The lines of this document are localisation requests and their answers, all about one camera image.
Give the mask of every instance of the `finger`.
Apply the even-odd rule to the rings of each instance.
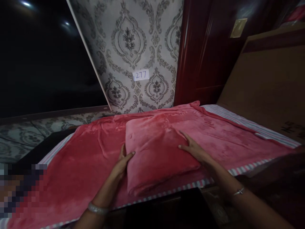
[[[119,156],[119,160],[124,158],[126,156],[126,147],[125,147],[125,143],[122,145],[121,147],[121,152],[120,152],[120,156]]]
[[[189,146],[186,145],[178,145],[179,149],[183,149],[184,151],[187,151],[189,153],[191,153],[191,148]]]
[[[184,133],[182,130],[179,130],[180,133],[183,134],[183,136],[186,138],[188,144],[193,140],[187,133]]]
[[[130,154],[128,154],[123,160],[125,160],[125,162],[127,163],[130,159],[132,159],[132,157],[134,156],[136,152],[132,152]]]

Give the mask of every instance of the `pixelated area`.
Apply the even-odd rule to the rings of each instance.
[[[14,174],[12,165],[0,164],[0,171],[0,218],[46,217],[47,165]]]

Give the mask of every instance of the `bracelet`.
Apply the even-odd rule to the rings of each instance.
[[[91,202],[88,204],[88,210],[98,215],[106,215],[109,212],[108,208],[99,208]]]
[[[245,187],[242,187],[241,189],[237,189],[237,192],[234,193],[233,196],[236,196],[236,195],[238,195],[238,194],[241,194],[241,195],[242,195],[242,194],[244,193],[244,192],[243,192],[244,189],[245,189]]]

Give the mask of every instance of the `pink fabric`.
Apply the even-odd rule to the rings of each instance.
[[[166,115],[173,128],[188,133],[226,169],[293,152],[256,137],[248,128],[230,124],[228,120],[206,112],[199,107],[198,101],[168,109],[105,117],[76,130],[70,141],[54,156],[47,176],[41,182],[47,190],[40,195],[39,202],[44,202],[44,205],[31,206],[29,201],[21,202],[13,217],[22,218],[9,220],[8,228],[42,228],[80,217],[118,159],[121,145],[125,142],[126,123],[158,114]],[[204,169],[190,171],[152,187],[145,195],[148,197],[173,190],[206,177],[208,174]],[[138,200],[129,195],[127,188],[125,177],[113,207]]]
[[[196,170],[200,163],[179,149],[187,144],[172,127],[168,114],[133,119],[126,123],[126,151],[136,154],[127,166],[127,191],[141,196],[173,176]]]

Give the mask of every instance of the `damask wallpaper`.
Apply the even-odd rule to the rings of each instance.
[[[103,116],[173,105],[183,0],[71,0],[112,112],[0,126],[0,163],[14,163],[49,136]],[[148,68],[149,80],[132,72]]]

